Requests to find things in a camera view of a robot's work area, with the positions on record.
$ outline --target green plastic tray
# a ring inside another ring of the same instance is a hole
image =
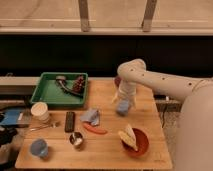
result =
[[[82,75],[85,78],[85,88],[83,97],[64,93],[55,83],[56,76],[66,77],[67,87],[71,88],[74,80]],[[83,106],[87,94],[88,75],[87,73],[62,73],[44,72],[41,74],[39,82],[31,97],[31,104],[36,102],[46,102],[50,107],[80,107]]]

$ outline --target blue cup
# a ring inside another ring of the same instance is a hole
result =
[[[30,146],[30,152],[37,157],[46,157],[48,155],[48,146],[44,139],[36,139]]]

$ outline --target wooden tabletop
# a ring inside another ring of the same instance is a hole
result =
[[[16,161],[22,169],[171,169],[171,159],[161,128],[159,114],[152,90],[142,85],[137,87],[136,107],[125,117],[116,114],[117,103],[111,103],[116,92],[113,80],[93,80],[88,84],[88,95],[83,108],[76,113],[75,131],[82,133],[84,144],[76,150],[69,142],[70,133],[64,132],[67,110],[51,110],[52,120],[61,121],[57,128],[28,131]],[[100,127],[108,130],[105,135],[88,132],[82,127],[79,117],[89,108],[100,112]],[[127,123],[143,130],[149,139],[149,149],[144,156],[133,158],[123,149],[118,131]],[[33,118],[30,127],[38,126]],[[37,138],[44,138],[49,147],[48,157],[40,159],[30,154],[29,147]]]

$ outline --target carrot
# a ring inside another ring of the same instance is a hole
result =
[[[93,127],[92,125],[90,125],[88,122],[83,122],[83,127],[90,131],[93,132],[95,134],[106,134],[107,130],[101,129],[101,128],[97,128],[97,127]]]

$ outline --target white container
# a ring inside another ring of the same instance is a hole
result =
[[[31,108],[31,113],[43,123],[46,123],[50,120],[48,106],[44,102],[35,103]]]

